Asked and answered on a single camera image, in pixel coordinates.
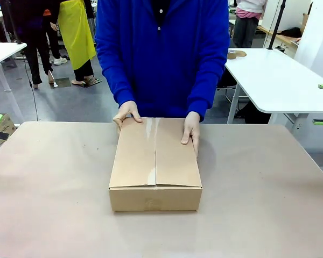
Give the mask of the person's left hand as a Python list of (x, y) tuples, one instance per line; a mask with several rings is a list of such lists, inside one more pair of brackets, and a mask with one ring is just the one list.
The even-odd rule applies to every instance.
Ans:
[(200, 140), (200, 115), (191, 111), (184, 121), (184, 133), (181, 143), (186, 145), (192, 139), (195, 155), (198, 156), (199, 140)]

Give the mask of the person's right hand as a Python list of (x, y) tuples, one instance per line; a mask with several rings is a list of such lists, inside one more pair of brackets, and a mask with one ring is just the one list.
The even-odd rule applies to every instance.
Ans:
[(135, 122), (142, 123), (142, 118), (138, 113), (137, 105), (134, 101), (127, 101), (123, 103), (119, 109), (116, 116), (113, 118), (113, 122), (117, 125), (117, 131), (120, 133), (123, 121), (128, 117), (132, 116)]

